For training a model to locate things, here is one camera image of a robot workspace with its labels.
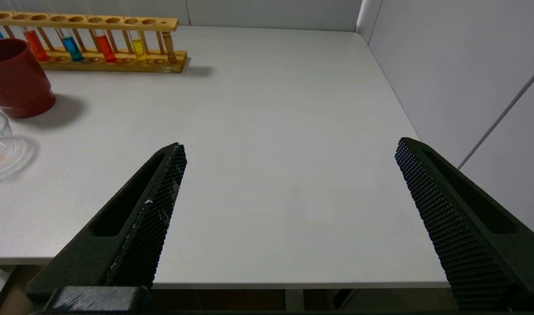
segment white wall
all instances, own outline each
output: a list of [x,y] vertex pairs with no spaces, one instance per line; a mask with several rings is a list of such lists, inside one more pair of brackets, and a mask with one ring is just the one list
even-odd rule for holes
[[[354,32],[362,0],[87,0],[95,14],[178,18],[181,25],[296,28]],[[45,11],[41,0],[13,0],[17,10]],[[83,14],[79,0],[49,0],[59,13]],[[0,10],[8,10],[0,0]]]
[[534,74],[534,0],[383,0],[369,47],[420,139],[458,166]]
[[534,83],[461,171],[534,231]]
[[188,0],[191,25],[354,32],[361,0]]

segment wooden test tube rack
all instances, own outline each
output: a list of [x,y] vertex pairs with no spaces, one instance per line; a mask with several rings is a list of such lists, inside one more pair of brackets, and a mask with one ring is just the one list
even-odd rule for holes
[[[9,26],[29,26],[37,28],[41,38],[45,42],[45,51],[49,55],[48,61],[40,61],[45,70],[86,70],[86,71],[123,71],[123,72],[182,72],[187,62],[187,52],[173,50],[173,42],[170,32],[177,29],[177,18],[158,17],[128,17],[123,16],[91,16],[83,14],[54,14],[39,12],[10,12],[0,11],[0,25],[13,38],[14,34]],[[74,62],[64,47],[53,46],[43,28],[71,28],[77,44],[82,52],[84,60]],[[85,40],[81,38],[78,30],[87,29],[94,34],[97,29],[106,30],[109,42],[117,62],[105,62],[99,47],[94,42],[94,47],[85,46]],[[121,30],[127,46],[127,50],[118,49],[116,39],[111,30]],[[145,49],[147,60],[137,60],[131,47],[127,32],[135,30],[139,32]],[[147,48],[144,32],[155,32],[158,40],[158,50]]]

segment red liquid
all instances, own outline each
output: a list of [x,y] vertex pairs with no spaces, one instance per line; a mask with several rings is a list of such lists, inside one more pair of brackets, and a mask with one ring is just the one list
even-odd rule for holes
[[40,61],[49,60],[49,56],[47,55],[45,48],[43,48],[43,45],[39,41],[39,37],[37,37],[37,33],[35,33],[35,31],[27,31],[24,33],[24,36],[26,40],[28,41],[28,44],[30,48],[32,49],[33,54],[35,55],[37,60],[40,60]]
[[96,36],[95,39],[98,42],[99,48],[102,50],[103,56],[105,58],[105,61],[107,61],[107,62],[116,62],[117,58],[115,58],[115,54],[113,53],[113,49],[111,49],[111,46],[109,45],[109,42],[107,40],[107,36],[100,35],[100,36]]

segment table surface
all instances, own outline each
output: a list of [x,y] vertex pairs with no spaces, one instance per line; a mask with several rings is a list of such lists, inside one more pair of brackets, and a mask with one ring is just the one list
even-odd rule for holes
[[183,74],[47,72],[12,120],[0,264],[47,263],[157,149],[188,165],[156,288],[447,287],[393,157],[416,138],[358,34],[181,26]]

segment red plastic cup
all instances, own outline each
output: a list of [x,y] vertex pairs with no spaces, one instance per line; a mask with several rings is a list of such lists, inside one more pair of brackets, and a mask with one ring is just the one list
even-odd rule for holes
[[11,118],[45,113],[55,95],[28,42],[0,39],[0,108]]

